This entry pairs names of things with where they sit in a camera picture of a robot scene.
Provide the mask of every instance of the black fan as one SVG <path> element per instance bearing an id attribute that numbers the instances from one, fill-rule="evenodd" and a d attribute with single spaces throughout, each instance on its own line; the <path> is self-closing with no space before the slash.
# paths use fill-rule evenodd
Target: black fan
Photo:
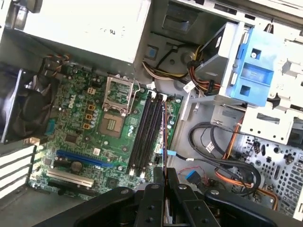
<path id="1" fill-rule="evenodd" d="M 59 81 L 45 76 L 22 78 L 9 122 L 7 142 L 44 135 Z"/>

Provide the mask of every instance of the expansion slot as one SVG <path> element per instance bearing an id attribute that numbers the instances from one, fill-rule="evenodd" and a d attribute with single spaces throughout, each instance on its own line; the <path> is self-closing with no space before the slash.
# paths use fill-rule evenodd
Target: expansion slot
<path id="1" fill-rule="evenodd" d="M 92 179 L 83 176 L 78 176 L 75 174 L 70 174 L 57 169 L 49 169 L 46 175 L 49 177 L 56 178 L 58 180 L 63 180 L 63 181 L 83 185 L 89 188 L 91 188 L 94 184 L 94 180 Z"/>
<path id="2" fill-rule="evenodd" d="M 79 162 L 94 165 L 94 166 L 113 167 L 112 164 L 105 163 L 105 162 L 97 160 L 97 159 L 84 157 L 82 155 L 73 154 L 73 153 L 70 153 L 70 152 L 67 152 L 67 151 L 64 151 L 64 150 L 57 150 L 57 155 L 60 156 L 60 157 L 66 157 L 66 158 L 69 158 L 71 160 L 79 161 Z"/>
<path id="3" fill-rule="evenodd" d="M 76 192 L 76 193 L 81 193 L 83 195 L 88 195 L 91 197 L 95 197 L 100 195 L 100 193 L 91 190 L 91 189 L 87 189 L 86 187 L 78 187 L 77 185 L 73 184 L 73 183 L 68 183 L 68 182 L 59 182 L 59 181 L 53 181 L 50 180 L 47 183 L 48 186 L 50 187 L 56 187 L 61 189 L 61 193 L 65 192 L 65 191 L 70 191 L 70 192 Z"/>

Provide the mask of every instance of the screw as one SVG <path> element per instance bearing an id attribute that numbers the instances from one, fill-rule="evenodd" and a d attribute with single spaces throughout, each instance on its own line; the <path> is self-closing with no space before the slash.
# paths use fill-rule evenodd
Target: screw
<path id="1" fill-rule="evenodd" d="M 120 192 L 121 194 L 127 194 L 128 193 L 128 189 L 125 189 L 123 191 Z"/>
<path id="2" fill-rule="evenodd" d="M 187 188 L 187 186 L 186 185 L 184 185 L 184 184 L 182 184 L 182 185 L 179 185 L 179 189 L 186 189 Z"/>
<path id="3" fill-rule="evenodd" d="M 253 52 L 253 53 L 251 53 L 251 57 L 252 57 L 252 58 L 256 58 L 256 57 L 257 57 L 257 54 Z"/>
<path id="4" fill-rule="evenodd" d="M 220 194 L 217 190 L 211 190 L 210 193 L 213 194 L 213 195 L 218 195 L 218 194 Z"/>
<path id="5" fill-rule="evenodd" d="M 157 189 L 159 188 L 159 185 L 158 184 L 154 184 L 153 186 L 151 186 L 152 189 Z"/>

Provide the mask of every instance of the green circuit board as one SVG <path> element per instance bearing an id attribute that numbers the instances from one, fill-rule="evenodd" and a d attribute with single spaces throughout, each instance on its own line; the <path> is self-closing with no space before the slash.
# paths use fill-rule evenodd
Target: green circuit board
<path id="1" fill-rule="evenodd" d="M 111 167 L 100 167 L 82 163 L 82 169 L 77 174 L 94 180 L 91 190 L 104 193 L 118 186 L 135 188 L 141 183 L 153 180 L 152 169 L 161 166 L 162 129 L 156 135 L 153 143 L 153 154 L 142 179 L 126 173 L 128 159 L 134 145 L 137 128 L 140 123 L 148 90 L 139 89 L 134 84 L 134 103 L 131 113 L 122 117 L 117 110 L 102 109 L 107 77 L 80 69 L 66 66 L 61 73 L 64 75 L 59 87 L 53 113 L 48 127 L 48 142 L 35 155 L 33 170 L 28 184 L 34 188 L 58 192 L 56 187 L 48 185 L 51 177 L 47 171 L 58 159 L 57 150 L 68 151 L 83 157 L 100 160 Z M 107 99 L 127 103 L 127 93 L 130 87 L 112 82 Z M 171 143 L 181 99 L 168 96 L 167 107 L 169 115 L 168 144 Z M 58 168 L 71 173 L 69 168 Z M 67 191 L 66 195 L 88 200 L 91 197 Z"/>

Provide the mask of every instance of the pci slot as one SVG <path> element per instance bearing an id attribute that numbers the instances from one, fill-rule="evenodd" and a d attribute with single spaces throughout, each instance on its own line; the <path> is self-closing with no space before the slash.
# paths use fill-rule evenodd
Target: pci slot
<path id="1" fill-rule="evenodd" d="M 106 163 L 97 159 L 89 158 L 89 157 L 84 157 L 81 155 L 73 154 L 70 152 L 67 152 L 65 150 L 57 150 L 57 155 L 60 157 L 66 157 L 71 160 L 79 161 L 82 163 L 94 165 L 94 166 L 99 166 L 99 167 L 113 167 L 112 164 Z"/>
<path id="2" fill-rule="evenodd" d="M 57 169 L 49 169 L 46 175 L 49 177 L 56 178 L 58 180 L 75 183 L 89 188 L 91 188 L 94 184 L 94 180 L 92 179 L 83 176 L 78 176 L 75 174 L 70 174 Z"/>

